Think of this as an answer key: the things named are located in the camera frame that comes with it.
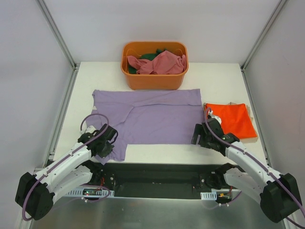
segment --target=green cloth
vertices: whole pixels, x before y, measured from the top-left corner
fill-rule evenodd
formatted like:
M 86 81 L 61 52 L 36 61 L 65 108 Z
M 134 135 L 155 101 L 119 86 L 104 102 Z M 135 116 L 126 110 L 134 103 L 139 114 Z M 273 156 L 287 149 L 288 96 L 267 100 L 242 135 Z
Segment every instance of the green cloth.
M 140 59 L 146 59 L 146 60 L 150 60 L 152 61 L 154 58 L 156 58 L 160 53 L 164 52 L 162 51 L 161 49 L 157 49 L 156 53 L 147 53 L 147 54 L 143 54 Z M 129 63 L 128 63 L 128 71 L 129 71 L 129 74 L 137 74 L 137 70 L 130 66 Z

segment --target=clothing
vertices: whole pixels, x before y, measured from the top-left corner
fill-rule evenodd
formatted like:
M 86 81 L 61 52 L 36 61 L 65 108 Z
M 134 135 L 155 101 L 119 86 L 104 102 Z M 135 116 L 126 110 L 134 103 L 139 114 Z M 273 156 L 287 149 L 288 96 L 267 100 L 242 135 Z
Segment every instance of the clothing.
M 123 161 L 128 144 L 190 144 L 197 123 L 203 121 L 200 90 L 148 92 L 93 92 L 92 113 L 106 115 L 118 131 L 114 149 L 106 158 Z M 100 129 L 105 120 L 97 115 L 87 126 Z
M 232 133 L 240 139 L 257 137 L 245 104 L 206 104 L 207 107 L 212 109 L 213 115 L 221 118 L 225 134 Z
M 186 56 L 177 56 L 169 51 L 160 53 L 152 61 L 127 56 L 128 63 L 137 69 L 137 74 L 180 74 L 186 69 Z
M 156 53 L 147 53 L 147 54 L 143 54 L 140 59 L 146 59 L 146 60 L 154 60 L 154 58 L 156 58 L 160 53 L 162 53 L 163 51 L 161 49 L 157 49 Z M 128 72 L 130 74 L 137 74 L 137 69 L 132 67 L 129 63 L 128 63 Z

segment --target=pink cloth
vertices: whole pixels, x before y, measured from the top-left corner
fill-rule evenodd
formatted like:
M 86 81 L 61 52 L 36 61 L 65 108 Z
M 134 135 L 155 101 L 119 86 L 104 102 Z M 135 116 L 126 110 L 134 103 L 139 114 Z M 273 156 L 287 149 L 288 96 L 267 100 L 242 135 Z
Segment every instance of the pink cloth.
M 180 74 L 186 69 L 186 57 L 169 51 L 160 53 L 153 61 L 127 56 L 128 63 L 137 69 L 137 74 Z

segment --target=metal floor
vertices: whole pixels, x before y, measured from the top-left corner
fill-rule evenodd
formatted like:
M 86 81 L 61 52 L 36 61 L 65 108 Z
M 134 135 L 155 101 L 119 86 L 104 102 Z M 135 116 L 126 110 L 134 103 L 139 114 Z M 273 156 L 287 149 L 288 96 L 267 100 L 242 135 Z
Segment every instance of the metal floor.
M 71 198 L 61 198 L 54 207 Z M 75 200 L 35 221 L 31 229 L 283 229 L 259 205 L 241 195 L 229 207 L 214 201 L 107 198 L 98 203 Z

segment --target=orange plastic bin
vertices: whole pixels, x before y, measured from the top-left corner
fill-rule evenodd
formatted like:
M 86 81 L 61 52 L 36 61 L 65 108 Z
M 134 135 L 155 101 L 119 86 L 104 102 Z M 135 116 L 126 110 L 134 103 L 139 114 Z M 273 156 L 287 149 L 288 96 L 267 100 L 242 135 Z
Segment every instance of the orange plastic bin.
M 146 53 L 155 53 L 157 49 L 167 49 L 175 55 L 186 56 L 186 69 L 181 74 L 156 75 L 156 74 L 129 74 L 127 56 L 140 58 Z M 126 76 L 128 86 L 133 90 L 140 89 L 178 89 L 183 77 L 189 68 L 186 47 L 180 42 L 130 42 L 125 45 L 122 54 L 121 70 Z

